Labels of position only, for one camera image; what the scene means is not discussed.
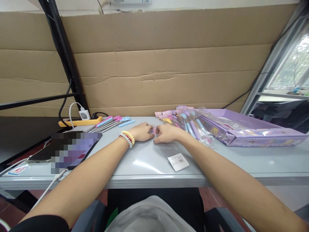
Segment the yellow bracelet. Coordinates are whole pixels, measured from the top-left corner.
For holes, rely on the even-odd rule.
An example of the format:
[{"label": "yellow bracelet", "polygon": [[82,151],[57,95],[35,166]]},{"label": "yellow bracelet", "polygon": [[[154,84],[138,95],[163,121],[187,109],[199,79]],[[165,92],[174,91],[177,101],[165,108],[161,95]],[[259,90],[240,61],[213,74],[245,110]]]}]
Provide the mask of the yellow bracelet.
[{"label": "yellow bracelet", "polygon": [[123,130],[121,133],[123,133],[123,134],[125,134],[125,135],[129,136],[129,137],[130,137],[130,139],[132,140],[132,145],[134,145],[134,143],[135,143],[135,139],[134,139],[133,135],[131,135],[131,133],[130,133],[130,132],[127,132],[127,131]]}]

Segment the hand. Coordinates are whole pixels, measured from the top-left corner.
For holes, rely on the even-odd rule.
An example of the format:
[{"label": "hand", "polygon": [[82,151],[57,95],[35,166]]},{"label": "hand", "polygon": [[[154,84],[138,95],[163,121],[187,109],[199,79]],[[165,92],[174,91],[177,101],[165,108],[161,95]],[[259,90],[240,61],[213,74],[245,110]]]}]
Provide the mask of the hand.
[{"label": "hand", "polygon": [[153,128],[152,125],[148,125],[148,123],[144,122],[131,128],[130,130],[128,130],[128,132],[130,132],[131,135],[133,135],[135,141],[144,142],[154,138],[155,136],[154,134],[149,134],[149,131],[152,128]]},{"label": "hand", "polygon": [[156,134],[159,133],[161,133],[161,135],[154,139],[155,144],[179,141],[183,136],[186,136],[186,134],[188,134],[186,131],[170,124],[157,126]]}]

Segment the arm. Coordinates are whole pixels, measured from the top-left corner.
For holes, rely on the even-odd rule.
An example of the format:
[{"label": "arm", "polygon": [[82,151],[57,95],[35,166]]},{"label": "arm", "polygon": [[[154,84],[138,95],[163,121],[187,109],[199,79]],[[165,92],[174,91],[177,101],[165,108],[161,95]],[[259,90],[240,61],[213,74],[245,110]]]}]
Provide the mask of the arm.
[{"label": "arm", "polygon": [[[133,127],[129,132],[136,141],[154,137],[148,123]],[[78,216],[96,199],[113,174],[128,142],[119,137],[77,166],[21,221],[37,215],[57,215],[71,227]]]},{"label": "arm", "polygon": [[304,221],[259,181],[189,133],[168,124],[157,130],[161,135],[154,142],[180,142],[214,188],[256,231],[309,231]]}]

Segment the purple box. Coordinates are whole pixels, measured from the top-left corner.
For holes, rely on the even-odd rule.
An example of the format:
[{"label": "purple box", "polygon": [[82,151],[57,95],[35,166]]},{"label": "purple box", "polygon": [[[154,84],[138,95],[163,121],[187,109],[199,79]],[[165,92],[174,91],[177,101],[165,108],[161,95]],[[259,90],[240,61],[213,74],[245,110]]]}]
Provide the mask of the purple box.
[{"label": "purple box", "polygon": [[231,147],[295,146],[309,136],[230,110],[196,109],[195,111],[200,114],[205,128],[220,142]]}]

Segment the cardboard sheet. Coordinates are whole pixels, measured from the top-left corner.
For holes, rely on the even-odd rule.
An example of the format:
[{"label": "cardboard sheet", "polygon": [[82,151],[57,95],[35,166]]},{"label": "cardboard sheet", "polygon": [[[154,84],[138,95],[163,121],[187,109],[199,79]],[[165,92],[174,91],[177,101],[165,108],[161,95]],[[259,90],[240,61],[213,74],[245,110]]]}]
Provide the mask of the cardboard sheet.
[{"label": "cardboard sheet", "polygon": [[[221,108],[251,86],[296,5],[63,17],[90,111]],[[43,14],[0,13],[0,102],[65,93]],[[247,96],[228,109],[240,111]],[[74,101],[69,98],[63,110]],[[62,100],[0,111],[57,116]],[[73,116],[78,116],[77,109]]]}]

